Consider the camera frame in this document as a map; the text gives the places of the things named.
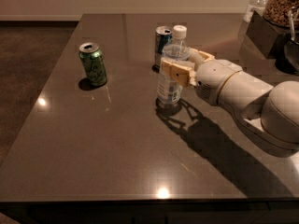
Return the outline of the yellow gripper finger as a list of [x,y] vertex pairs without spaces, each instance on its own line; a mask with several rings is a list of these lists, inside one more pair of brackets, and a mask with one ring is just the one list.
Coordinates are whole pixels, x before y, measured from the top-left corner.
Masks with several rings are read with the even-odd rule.
[[163,59],[160,69],[182,87],[196,85],[195,63]]
[[215,57],[207,52],[190,48],[189,60],[193,63],[205,63],[214,60]]

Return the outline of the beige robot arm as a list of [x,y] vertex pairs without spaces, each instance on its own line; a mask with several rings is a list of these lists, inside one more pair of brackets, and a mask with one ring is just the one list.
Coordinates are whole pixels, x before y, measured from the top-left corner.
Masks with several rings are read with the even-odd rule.
[[299,151],[299,82],[272,86],[235,63],[191,50],[188,61],[163,58],[160,68],[183,87],[227,111],[239,130],[260,149],[277,157]]

